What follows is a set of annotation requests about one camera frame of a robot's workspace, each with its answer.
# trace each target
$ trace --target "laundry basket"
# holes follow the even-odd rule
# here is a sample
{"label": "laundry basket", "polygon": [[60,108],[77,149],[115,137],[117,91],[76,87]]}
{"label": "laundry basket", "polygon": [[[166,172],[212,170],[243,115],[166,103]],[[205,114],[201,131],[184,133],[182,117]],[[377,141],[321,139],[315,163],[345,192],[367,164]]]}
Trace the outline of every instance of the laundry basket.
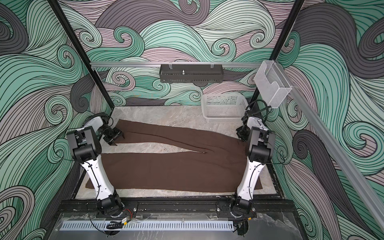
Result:
{"label": "laundry basket", "polygon": [[241,94],[203,94],[201,109],[208,123],[242,124],[248,103]]}

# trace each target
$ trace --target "brown pants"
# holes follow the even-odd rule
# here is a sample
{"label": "brown pants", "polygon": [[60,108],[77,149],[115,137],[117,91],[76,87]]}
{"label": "brown pants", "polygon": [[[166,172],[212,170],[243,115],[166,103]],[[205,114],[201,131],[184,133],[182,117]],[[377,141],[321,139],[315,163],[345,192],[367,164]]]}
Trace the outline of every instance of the brown pants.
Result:
{"label": "brown pants", "polygon": [[[247,164],[244,143],[216,132],[119,120],[125,139],[116,143],[159,142],[194,152],[108,153],[103,166],[116,189],[235,192]],[[87,188],[93,188],[91,181]],[[256,189],[261,189],[260,180]]]}

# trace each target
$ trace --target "wall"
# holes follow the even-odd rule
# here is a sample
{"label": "wall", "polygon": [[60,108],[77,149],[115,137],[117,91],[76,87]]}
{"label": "wall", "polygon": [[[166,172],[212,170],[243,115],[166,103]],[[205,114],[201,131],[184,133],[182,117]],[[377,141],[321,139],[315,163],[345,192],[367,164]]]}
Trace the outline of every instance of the wall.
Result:
{"label": "wall", "polygon": [[67,130],[110,111],[47,1],[0,0],[1,239],[43,238],[79,179]]}
{"label": "wall", "polygon": [[[60,5],[91,61],[261,62],[270,57],[293,2],[60,0]],[[256,71],[229,68],[224,83],[196,86],[160,83],[158,68],[99,68],[117,106],[200,105],[203,93],[229,91],[250,98]]]}
{"label": "wall", "polygon": [[[383,4],[332,0],[305,6],[278,61],[384,200]],[[284,162],[275,169],[309,238],[384,239],[290,96],[269,121],[278,136],[273,161]]]}

